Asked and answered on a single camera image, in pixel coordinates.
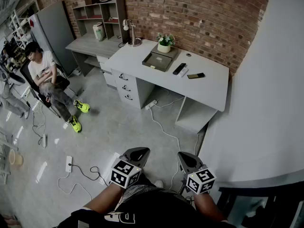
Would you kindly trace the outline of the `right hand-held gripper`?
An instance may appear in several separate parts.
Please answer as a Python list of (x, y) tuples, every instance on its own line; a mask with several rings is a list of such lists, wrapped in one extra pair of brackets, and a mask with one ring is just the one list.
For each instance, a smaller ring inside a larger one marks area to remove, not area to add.
[(184, 173), (180, 193), (186, 190), (201, 194), (212, 189), (216, 175), (198, 156), (188, 152), (178, 152), (178, 158), (180, 169)]

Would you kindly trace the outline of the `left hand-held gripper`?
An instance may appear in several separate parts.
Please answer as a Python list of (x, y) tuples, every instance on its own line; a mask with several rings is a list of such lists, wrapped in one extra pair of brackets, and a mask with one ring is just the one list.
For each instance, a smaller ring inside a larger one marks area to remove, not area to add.
[(111, 166), (110, 182), (124, 189), (135, 184), (149, 158), (148, 147), (128, 149)]

